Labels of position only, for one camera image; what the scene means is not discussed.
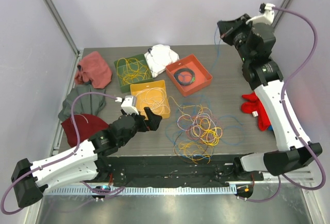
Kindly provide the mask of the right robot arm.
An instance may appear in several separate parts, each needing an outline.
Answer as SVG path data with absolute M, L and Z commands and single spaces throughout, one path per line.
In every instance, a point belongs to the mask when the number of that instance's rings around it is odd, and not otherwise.
M 276 42 L 269 22 L 252 21 L 244 14 L 232 21 L 218 21 L 221 39 L 234 46 L 242 59 L 242 73 L 264 107 L 276 138 L 276 151 L 251 153 L 236 160 L 233 174 L 245 180 L 252 171 L 274 176 L 306 167 L 322 153 L 302 129 L 284 90 L 279 66 L 270 57 Z

